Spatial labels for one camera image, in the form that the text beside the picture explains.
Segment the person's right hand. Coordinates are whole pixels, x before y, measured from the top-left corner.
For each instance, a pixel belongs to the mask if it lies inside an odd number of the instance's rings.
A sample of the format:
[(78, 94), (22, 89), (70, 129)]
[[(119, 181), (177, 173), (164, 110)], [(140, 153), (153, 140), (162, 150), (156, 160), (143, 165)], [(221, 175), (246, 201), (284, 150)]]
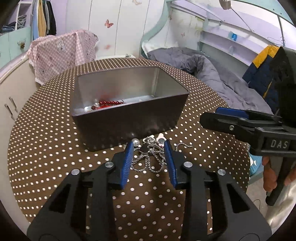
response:
[[(263, 188), (266, 192), (272, 192), (277, 187), (277, 175), (270, 165), (269, 157), (262, 157)], [(293, 167), (285, 179), (285, 186), (290, 185), (296, 179), (295, 167)]]

